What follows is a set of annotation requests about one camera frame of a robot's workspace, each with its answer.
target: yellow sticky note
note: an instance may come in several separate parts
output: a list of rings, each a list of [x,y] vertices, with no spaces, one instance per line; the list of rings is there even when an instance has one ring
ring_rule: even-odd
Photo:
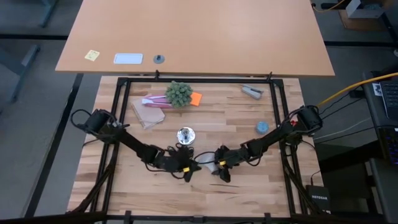
[[[95,59],[97,59],[99,55],[100,55],[99,52],[97,52],[97,51],[95,51],[95,50],[90,50],[90,51],[86,54],[85,59],[91,60],[92,62],[94,62]]]
[[[191,105],[193,105],[193,106],[199,106],[199,104],[200,104],[200,99],[201,99],[201,94],[200,94],[200,93],[195,93],[195,92],[193,92],[193,93],[191,94],[191,98],[192,98]]]

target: wooden tabletop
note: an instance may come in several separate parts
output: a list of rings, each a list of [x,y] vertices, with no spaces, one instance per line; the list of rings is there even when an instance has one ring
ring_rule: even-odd
[[[85,59],[99,52],[93,62]],[[143,54],[115,64],[116,54]],[[162,64],[154,63],[163,55]],[[84,0],[59,72],[333,76],[309,0]]]
[[[94,108],[111,110],[116,80],[117,77],[102,77]],[[289,108],[297,109],[303,105],[299,81],[288,78],[284,82]],[[129,102],[148,93],[163,94],[168,85],[132,83]],[[192,144],[196,155],[215,151],[222,144],[236,149],[242,142],[261,137],[254,130],[259,121],[268,122],[271,130],[275,128],[268,84],[254,85],[265,89],[258,101],[242,93],[238,84],[193,83],[191,86],[203,94],[200,106],[163,109],[165,120],[147,130],[143,130],[129,103],[124,122],[131,124],[127,131],[143,143],[166,148],[177,142],[178,129],[191,127],[196,132]],[[123,91],[117,114],[120,113]],[[92,139],[93,136],[87,136],[86,141]],[[103,143],[99,141],[83,148],[69,210],[75,208],[94,186],[102,148]],[[309,184],[310,176],[319,170],[317,155],[306,144],[299,145],[297,154],[303,184]],[[314,182],[322,185],[320,175],[314,176]],[[297,211],[300,211],[295,187],[294,197]],[[99,198],[101,204],[103,192]],[[195,172],[191,181],[185,183],[168,173],[149,172],[136,153],[121,144],[108,213],[124,215],[125,210],[131,210],[135,215],[262,217],[269,212],[272,217],[289,217],[279,145],[272,145],[257,167],[245,163],[234,167],[230,183],[211,175],[206,167]]]

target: small round object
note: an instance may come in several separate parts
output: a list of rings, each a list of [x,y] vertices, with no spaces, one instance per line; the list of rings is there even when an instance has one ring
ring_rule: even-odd
[[[184,127],[177,131],[177,139],[178,142],[184,146],[190,145],[195,140],[195,132],[192,128]]]
[[[260,121],[256,125],[256,131],[259,134],[265,134],[268,131],[268,124],[265,121]]]
[[[155,63],[163,63],[164,62],[164,56],[163,55],[155,55],[154,57],[154,62]]]

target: light wood desk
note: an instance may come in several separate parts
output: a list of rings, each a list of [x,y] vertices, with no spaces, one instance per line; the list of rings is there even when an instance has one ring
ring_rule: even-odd
[[[94,61],[85,55],[100,53]],[[118,53],[144,54],[115,65]],[[165,62],[153,58],[163,55]],[[309,0],[84,0],[59,72],[333,76]]]
[[[117,77],[102,77],[94,108],[111,111],[116,80]],[[289,109],[294,110],[303,105],[298,79],[286,78],[284,84]],[[129,102],[148,93],[163,94],[169,84],[131,85]],[[124,123],[131,124],[127,131],[138,140],[162,148],[174,146],[177,130],[189,126],[197,135],[192,145],[195,154],[214,151],[222,144],[236,149],[242,142],[261,137],[254,130],[258,121],[267,121],[270,130],[275,128],[269,85],[251,85],[266,90],[260,100],[242,93],[239,84],[192,83],[194,91],[203,94],[200,106],[164,109],[165,121],[143,130],[131,105],[128,105]],[[123,91],[117,115],[120,114],[122,98]],[[92,139],[93,136],[87,136],[86,141]],[[305,140],[313,143],[311,138]],[[69,210],[75,208],[94,186],[102,148],[103,143],[99,141],[83,148]],[[306,144],[299,145],[297,154],[303,184],[309,184],[310,176],[319,170],[317,155]],[[263,217],[264,212],[271,213],[272,217],[290,216],[278,144],[269,148],[259,166],[251,167],[242,163],[234,167],[230,183],[211,175],[206,167],[195,172],[189,183],[176,180],[168,173],[149,172],[136,153],[125,145],[120,146],[118,155],[108,211],[110,215],[124,215],[125,210],[131,210],[134,215],[153,216]],[[314,182],[322,185],[320,175],[314,176]],[[296,211],[299,212],[298,194],[292,186]],[[99,197],[99,208],[102,200],[103,192]]]

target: blue object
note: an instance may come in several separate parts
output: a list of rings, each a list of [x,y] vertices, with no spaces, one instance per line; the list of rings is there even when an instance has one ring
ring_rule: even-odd
[[[260,121],[257,123],[256,131],[259,134],[265,134],[268,131],[268,124],[264,121]]]

